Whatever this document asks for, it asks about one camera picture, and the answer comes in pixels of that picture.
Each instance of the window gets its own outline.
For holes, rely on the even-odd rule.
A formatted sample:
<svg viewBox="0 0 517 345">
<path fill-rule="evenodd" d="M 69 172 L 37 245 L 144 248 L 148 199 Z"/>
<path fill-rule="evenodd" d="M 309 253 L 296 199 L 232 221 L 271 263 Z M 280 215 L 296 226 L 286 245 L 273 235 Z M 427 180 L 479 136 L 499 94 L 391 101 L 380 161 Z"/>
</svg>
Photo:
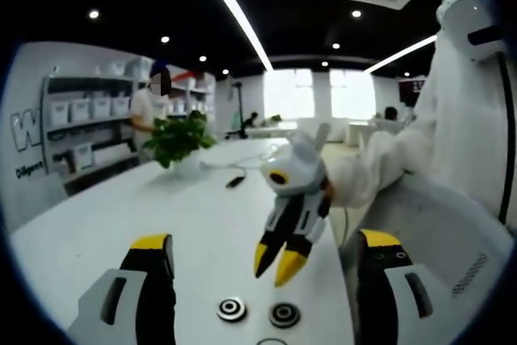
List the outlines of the window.
<svg viewBox="0 0 517 345">
<path fill-rule="evenodd" d="M 375 90 L 371 74 L 331 69 L 329 78 L 333 117 L 369 120 L 375 115 Z"/>
<path fill-rule="evenodd" d="M 274 70 L 264 74 L 264 115 L 283 119 L 314 117 L 310 69 Z"/>
</svg>

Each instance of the white wall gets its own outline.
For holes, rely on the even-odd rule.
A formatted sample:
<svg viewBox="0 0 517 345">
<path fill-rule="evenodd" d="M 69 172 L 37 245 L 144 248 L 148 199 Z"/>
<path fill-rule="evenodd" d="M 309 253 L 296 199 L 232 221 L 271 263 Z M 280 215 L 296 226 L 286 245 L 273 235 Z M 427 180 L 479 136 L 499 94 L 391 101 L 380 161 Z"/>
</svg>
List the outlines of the white wall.
<svg viewBox="0 0 517 345">
<path fill-rule="evenodd" d="M 8 229 L 18 224 L 16 209 L 31 200 L 29 182 L 45 174 L 39 113 L 44 77 L 52 73 L 54 66 L 58 66 L 57 74 L 62 76 L 94 77 L 99 75 L 98 69 L 101 77 L 109 76 L 110 64 L 138 57 L 108 48 L 61 42 L 28 43 L 19 49 L 6 80 L 0 113 L 0 195 Z M 21 175 L 22 171 L 30 174 Z"/>
<path fill-rule="evenodd" d="M 391 78 L 374 77 L 374 90 L 376 96 L 376 111 L 384 114 L 386 107 L 395 107 L 400 116 L 406 112 L 406 107 L 399 101 L 398 83 Z M 263 76 L 240 78 L 235 81 L 242 82 L 242 110 L 247 118 L 252 111 L 256 111 L 262 118 L 264 116 Z M 220 132 L 227 131 L 231 125 L 233 113 L 238 109 L 237 93 L 234 91 L 233 99 L 228 101 L 228 85 L 218 82 L 216 85 L 216 126 Z M 314 118 L 298 119 L 298 127 L 309 133 L 315 133 L 320 123 L 331 123 L 331 141 L 344 139 L 345 119 L 332 117 L 331 86 L 328 73 L 313 73 L 314 88 Z"/>
<path fill-rule="evenodd" d="M 374 77 L 376 111 L 384 115 L 387 107 L 395 107 L 398 110 L 399 119 L 406 111 L 406 105 L 401 103 L 398 93 L 398 82 L 391 78 Z"/>
</svg>

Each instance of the potted plant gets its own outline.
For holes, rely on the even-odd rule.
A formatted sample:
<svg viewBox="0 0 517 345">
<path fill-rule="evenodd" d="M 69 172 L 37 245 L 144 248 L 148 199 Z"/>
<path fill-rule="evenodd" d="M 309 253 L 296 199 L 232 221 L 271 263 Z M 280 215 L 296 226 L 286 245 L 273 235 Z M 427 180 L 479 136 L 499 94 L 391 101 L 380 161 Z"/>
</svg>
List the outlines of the potted plant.
<svg viewBox="0 0 517 345">
<path fill-rule="evenodd" d="M 199 169 L 199 149 L 208 149 L 216 144 L 207 132 L 203 116 L 190 115 L 184 120 L 156 119 L 154 127 L 153 137 L 144 143 L 144 147 L 154 152 L 154 158 L 164 168 L 169 168 L 173 162 L 174 168 L 182 175 Z"/>
</svg>

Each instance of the green leaves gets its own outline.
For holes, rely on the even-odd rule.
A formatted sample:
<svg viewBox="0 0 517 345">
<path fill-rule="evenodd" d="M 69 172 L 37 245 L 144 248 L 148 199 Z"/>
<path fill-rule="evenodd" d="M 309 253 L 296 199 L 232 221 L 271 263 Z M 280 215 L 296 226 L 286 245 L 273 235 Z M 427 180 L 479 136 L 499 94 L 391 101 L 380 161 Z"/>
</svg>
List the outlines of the green leaves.
<svg viewBox="0 0 517 345">
<path fill-rule="evenodd" d="M 208 149 L 216 140 L 206 132 L 204 120 L 188 117 L 185 120 L 155 119 L 153 137 L 144 147 L 154 151 L 154 157 L 164 168 L 178 162 L 197 149 Z"/>
</svg>

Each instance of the black ceiling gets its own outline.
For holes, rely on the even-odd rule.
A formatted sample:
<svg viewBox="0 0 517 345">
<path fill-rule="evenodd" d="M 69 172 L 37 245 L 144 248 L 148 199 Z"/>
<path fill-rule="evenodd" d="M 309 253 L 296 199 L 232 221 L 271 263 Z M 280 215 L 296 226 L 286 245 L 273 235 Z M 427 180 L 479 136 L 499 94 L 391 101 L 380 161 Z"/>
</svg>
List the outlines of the black ceiling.
<svg viewBox="0 0 517 345">
<path fill-rule="evenodd" d="M 403 10 L 343 0 L 237 0 L 273 66 L 365 69 L 428 36 L 439 26 L 440 0 L 412 0 Z M 96 20 L 90 9 L 99 10 Z M 361 10 L 353 19 L 350 13 Z M 160 57 L 186 69 L 234 76 L 263 70 L 251 44 L 221 0 L 26 0 L 23 40 L 62 40 Z M 162 44 L 160 38 L 169 36 Z M 334 50 L 332 43 L 341 48 Z M 381 68 L 396 76 L 429 69 L 433 45 Z M 207 56 L 205 63 L 199 62 Z"/>
</svg>

